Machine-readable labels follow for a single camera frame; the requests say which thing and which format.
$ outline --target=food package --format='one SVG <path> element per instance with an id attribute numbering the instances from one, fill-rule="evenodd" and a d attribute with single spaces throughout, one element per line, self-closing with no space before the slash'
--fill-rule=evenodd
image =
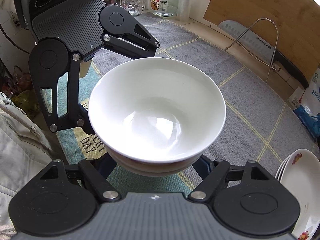
<path id="1" fill-rule="evenodd" d="M 12 102 L 26 112 L 29 119 L 34 119 L 40 112 L 40 106 L 34 90 L 26 90 L 12 98 Z"/>
<path id="2" fill-rule="evenodd" d="M 297 88 L 289 102 L 293 105 L 294 113 L 316 139 L 320 136 L 320 69 L 314 73 L 309 87 L 305 90 Z"/>

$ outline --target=bowl rim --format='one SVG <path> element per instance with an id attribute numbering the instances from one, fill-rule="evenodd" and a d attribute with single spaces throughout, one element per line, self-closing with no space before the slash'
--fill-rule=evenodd
<path id="1" fill-rule="evenodd" d="M 99 135 L 99 133 L 97 133 L 97 131 L 95 130 L 94 126 L 92 125 L 92 117 L 91 117 L 91 114 L 92 113 L 90 111 L 90 101 L 92 99 L 92 94 L 93 92 L 97 89 L 98 85 L 101 83 L 102 79 L 105 78 L 105 76 L 107 76 L 108 74 L 110 74 L 111 72 L 115 71 L 115 69 L 117 68 L 121 68 L 123 65 L 126 65 L 128 64 L 128 62 L 132 62 L 132 61 L 144 61 L 144 60 L 149 60 L 149 59 L 155 59 L 155 60 L 158 60 L 158 59 L 161 59 L 161 60 L 168 60 L 168 61 L 177 61 L 177 62 L 180 62 L 180 63 L 183 63 L 183 64 L 186 64 L 188 65 L 189 67 L 191 67 L 192 69 L 198 71 L 200 74 L 202 75 L 205 75 L 207 78 L 209 78 L 209 80 L 211 80 L 211 82 L 213 83 L 213 85 L 218 89 L 219 91 L 219 94 L 220 96 L 222 97 L 223 99 L 223 106 L 224 106 L 224 120 L 223 120 L 223 124 L 219 130 L 219 132 L 217 133 L 217 135 L 209 142 L 208 145 L 206 145 L 203 149 L 201 149 L 200 151 L 198 152 L 195 152 L 191 155 L 188 155 L 188 156 L 183 156 L 183 157 L 179 157 L 179 158 L 176 158 L 174 160 L 146 160 L 146 159 L 142 159 L 142 158 L 138 158 L 138 157 L 134 157 L 134 156 L 131 156 L 131 155 L 128 155 L 126 153 L 123 153 L 123 152 L 120 152 L 118 151 L 117 149 L 115 149 L 114 147 L 112 147 L 110 144 L 108 144 L 103 138 L 101 138 L 101 136 Z M 97 84 L 94 86 L 91 94 L 90 94 L 90 98 L 89 98 L 89 102 L 88 102 L 88 116 L 89 116 L 89 120 L 90 120 L 90 123 L 91 123 L 91 126 L 93 128 L 93 130 L 95 131 L 96 135 L 99 137 L 99 139 L 104 143 L 106 144 L 109 148 L 111 148 L 112 150 L 116 151 L 117 153 L 119 153 L 120 155 L 123 155 L 129 159 L 132 159 L 132 160 L 136 160 L 136 161 L 140 161 L 140 162 L 144 162 L 144 163 L 175 163 L 175 162 L 180 162 L 180 161 L 183 161 L 183 160 L 187 160 L 189 158 L 192 158 L 198 154 L 200 154 L 201 152 L 204 153 L 204 151 L 206 149 L 209 148 L 209 146 L 218 138 L 218 136 L 220 135 L 220 133 L 222 132 L 223 130 L 223 127 L 225 125 L 225 122 L 226 122 L 226 117 L 227 117 L 227 108 L 226 108 L 226 102 L 224 100 L 224 97 L 219 89 L 219 87 L 217 86 L 217 84 L 206 74 L 204 73 L 203 71 L 201 71 L 200 69 L 188 64 L 188 63 L 185 63 L 183 61 L 180 61 L 180 60 L 176 60 L 176 59 L 171 59 L 171 58 L 163 58 L 163 57 L 145 57 L 145 58 L 138 58 L 138 59 L 134 59 L 134 60 L 130 60 L 130 61 L 127 61 L 127 62 L 124 62 L 116 67 L 114 67 L 113 69 L 111 69 L 110 71 L 108 71 L 106 74 L 104 74 L 100 79 L 99 81 L 97 82 Z"/>

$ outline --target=glass mug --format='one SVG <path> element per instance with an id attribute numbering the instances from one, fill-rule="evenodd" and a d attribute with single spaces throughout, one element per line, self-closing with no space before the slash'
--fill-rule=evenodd
<path id="1" fill-rule="evenodd" d="M 132 16 L 142 14 L 142 0 L 120 0 L 120 5 Z"/>

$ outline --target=wooden cutting board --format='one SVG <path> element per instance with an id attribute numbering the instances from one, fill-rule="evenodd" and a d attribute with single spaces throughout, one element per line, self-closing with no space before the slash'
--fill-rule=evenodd
<path id="1" fill-rule="evenodd" d="M 216 25 L 234 20 L 246 27 L 262 17 L 276 23 L 277 49 L 309 81 L 320 63 L 320 6 L 313 0 L 211 0 L 204 15 Z M 270 22 L 260 21 L 252 31 L 275 45 L 276 30 Z"/>

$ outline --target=robotic arm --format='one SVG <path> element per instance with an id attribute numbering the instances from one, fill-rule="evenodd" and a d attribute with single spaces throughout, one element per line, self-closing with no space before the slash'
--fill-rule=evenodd
<path id="1" fill-rule="evenodd" d="M 187 197 L 121 196 L 106 180 L 115 166 L 108 154 L 76 165 L 52 161 L 9 204 L 14 240 L 294 240 L 299 203 L 257 162 L 202 156 L 193 167 L 203 181 Z M 76 179 L 84 187 L 70 183 Z M 234 180 L 241 182 L 227 187 Z"/>
<path id="2" fill-rule="evenodd" d="M 37 45 L 29 57 L 30 76 L 51 132 L 81 127 L 94 133 L 78 102 L 80 63 L 105 48 L 132 59 L 154 57 L 159 42 L 125 9 L 103 0 L 14 0 L 22 27 Z M 68 112 L 58 117 L 57 83 L 68 72 Z M 43 89 L 52 90 L 47 109 Z"/>

